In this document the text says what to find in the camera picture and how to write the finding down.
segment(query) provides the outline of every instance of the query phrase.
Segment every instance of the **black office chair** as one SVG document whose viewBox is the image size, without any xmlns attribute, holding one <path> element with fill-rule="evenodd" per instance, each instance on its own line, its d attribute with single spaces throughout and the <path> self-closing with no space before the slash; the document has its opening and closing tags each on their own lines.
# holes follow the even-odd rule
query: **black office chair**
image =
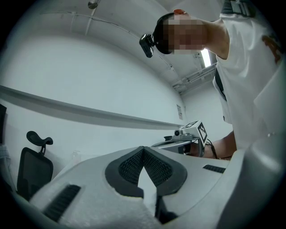
<svg viewBox="0 0 286 229">
<path fill-rule="evenodd" d="M 29 201 L 41 187 L 51 181 L 53 163 L 44 155 L 46 145 L 52 145 L 53 140 L 50 137 L 41 139 L 34 131 L 29 131 L 26 137 L 34 145 L 42 147 L 38 153 L 27 147 L 21 152 L 17 193 Z"/>
</svg>

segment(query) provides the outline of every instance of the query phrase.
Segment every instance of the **black hair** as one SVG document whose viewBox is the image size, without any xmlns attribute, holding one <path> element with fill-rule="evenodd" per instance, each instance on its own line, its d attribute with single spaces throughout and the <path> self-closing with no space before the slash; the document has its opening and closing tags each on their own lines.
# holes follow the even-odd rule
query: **black hair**
<svg viewBox="0 0 286 229">
<path fill-rule="evenodd" d="M 172 53 L 172 51 L 169 50 L 168 38 L 164 37 L 163 22 L 173 15 L 174 13 L 167 13 L 166 15 L 160 17 L 153 33 L 156 48 L 163 54 Z"/>
</svg>

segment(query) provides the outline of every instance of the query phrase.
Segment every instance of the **white t-shirt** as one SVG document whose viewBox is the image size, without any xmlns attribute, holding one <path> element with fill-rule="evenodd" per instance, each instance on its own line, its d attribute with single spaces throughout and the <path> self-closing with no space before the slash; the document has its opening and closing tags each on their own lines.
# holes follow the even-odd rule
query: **white t-shirt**
<svg viewBox="0 0 286 229">
<path fill-rule="evenodd" d="M 259 12 L 255 18 L 220 17 L 230 37 L 228 58 L 217 56 L 226 99 L 215 80 L 213 83 L 224 120 L 233 125 L 237 149 L 247 148 L 269 133 L 286 130 L 285 58 L 274 32 Z"/>
</svg>

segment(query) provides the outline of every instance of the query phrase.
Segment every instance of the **ceiling light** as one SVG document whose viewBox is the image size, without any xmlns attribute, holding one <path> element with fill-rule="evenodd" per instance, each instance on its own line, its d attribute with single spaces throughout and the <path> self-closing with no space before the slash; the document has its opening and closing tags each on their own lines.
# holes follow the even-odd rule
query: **ceiling light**
<svg viewBox="0 0 286 229">
<path fill-rule="evenodd" d="M 210 66 L 210 54 L 209 54 L 209 51 L 207 49 L 204 49 L 201 51 L 202 53 L 202 57 L 204 59 L 204 62 L 205 62 L 205 67 L 209 67 Z"/>
</svg>

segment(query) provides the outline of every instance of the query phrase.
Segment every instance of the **hand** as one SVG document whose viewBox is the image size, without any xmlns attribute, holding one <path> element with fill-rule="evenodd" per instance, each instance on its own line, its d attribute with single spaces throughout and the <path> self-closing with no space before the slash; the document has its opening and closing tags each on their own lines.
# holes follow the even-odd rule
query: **hand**
<svg viewBox="0 0 286 229">
<path fill-rule="evenodd" d="M 198 144 L 192 143 L 189 156 L 198 157 Z M 205 145 L 205 154 L 203 158 L 215 158 L 210 145 Z"/>
</svg>

